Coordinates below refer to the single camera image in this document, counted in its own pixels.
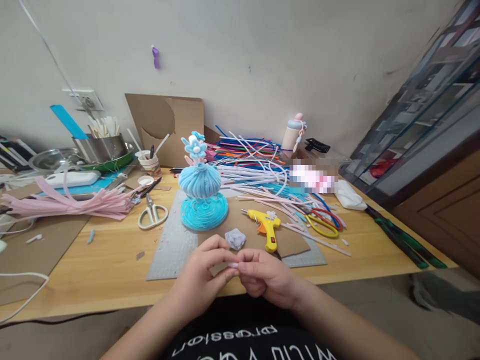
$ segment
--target wall socket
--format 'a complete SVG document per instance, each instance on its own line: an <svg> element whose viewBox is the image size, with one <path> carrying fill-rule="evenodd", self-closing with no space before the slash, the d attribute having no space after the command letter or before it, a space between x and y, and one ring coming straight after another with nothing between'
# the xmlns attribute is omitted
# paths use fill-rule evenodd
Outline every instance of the wall socket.
<svg viewBox="0 0 480 360"><path fill-rule="evenodd" d="M68 95L71 101L73 101L75 104L75 110L85 111L84 108L80 106L78 99L76 99L75 95L70 91L70 89L63 89L62 91ZM95 90L73 89L73 91L80 96L81 100L90 108L91 111L105 111L104 106L102 105L102 102L97 96Z"/></svg>

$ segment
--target wooden table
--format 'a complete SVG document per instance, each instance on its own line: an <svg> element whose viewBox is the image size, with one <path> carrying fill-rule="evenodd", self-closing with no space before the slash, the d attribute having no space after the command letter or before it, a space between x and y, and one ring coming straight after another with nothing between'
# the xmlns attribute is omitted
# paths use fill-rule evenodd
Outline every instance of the wooden table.
<svg viewBox="0 0 480 360"><path fill-rule="evenodd" d="M161 183L171 186L171 190L153 190L150 194L156 204L170 209L179 186L169 169L162 172ZM367 204L408 231L448 267L457 266L367 196L361 195ZM333 195L325 196L325 201L329 205L339 204ZM144 199L121 222L92 217L51 272L48 285L12 321L147 306L162 298L175 280L145 280L162 233L159 227L147 231L139 229L138 217L145 207ZM336 243L352 256L320 245L328 265L295 268L294 272L314 284L327 284L421 271L365 212L341 206L336 212L347 225L340 237L347 240L349 246L346 247L340 240ZM95 229L95 238L87 244L92 229ZM244 292L245 288L235 278L220 295ZM18 301L0 306L0 319L22 303Z"/></svg>

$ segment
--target pipe cleaner craft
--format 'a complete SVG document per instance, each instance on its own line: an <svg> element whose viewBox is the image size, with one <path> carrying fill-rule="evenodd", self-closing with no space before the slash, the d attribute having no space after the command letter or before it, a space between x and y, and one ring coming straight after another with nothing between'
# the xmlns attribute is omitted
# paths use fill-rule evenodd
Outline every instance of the pipe cleaner craft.
<svg viewBox="0 0 480 360"><path fill-rule="evenodd" d="M181 204L181 222L189 229L208 231L216 228L227 217L229 205L220 191L222 179L216 166L207 165L205 137L192 131L184 137L185 156L190 164L178 176L178 184L187 197Z"/></svg>

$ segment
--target person's left hand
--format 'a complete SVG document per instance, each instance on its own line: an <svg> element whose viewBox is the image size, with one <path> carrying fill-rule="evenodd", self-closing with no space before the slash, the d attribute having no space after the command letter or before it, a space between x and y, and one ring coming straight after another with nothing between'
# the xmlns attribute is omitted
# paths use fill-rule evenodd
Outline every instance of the person's left hand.
<svg viewBox="0 0 480 360"><path fill-rule="evenodd" d="M239 257L229 249L223 237L209 237L192 252L173 284L167 297L187 322L203 314L218 292L239 275L239 271L231 267L226 267L216 276L210 272L210 268L217 264L239 262Z"/></svg>

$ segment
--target white-handled scissors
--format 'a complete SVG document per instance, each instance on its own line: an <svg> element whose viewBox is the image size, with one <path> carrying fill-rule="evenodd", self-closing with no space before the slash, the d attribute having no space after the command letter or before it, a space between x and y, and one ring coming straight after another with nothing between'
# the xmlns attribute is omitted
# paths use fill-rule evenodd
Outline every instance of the white-handled scissors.
<svg viewBox="0 0 480 360"><path fill-rule="evenodd" d="M146 195L146 204L146 209L143 210L143 212L140 214L140 217L138 218L138 227L143 230L151 229L156 227L157 225L160 225L167 219L167 216L169 215L169 211L165 206L154 204L154 201L152 200L152 197L149 193ZM162 209L163 211L165 211L165 216L161 219L159 218L158 209ZM149 223L146 225L142 225L142 220L147 214Z"/></svg>

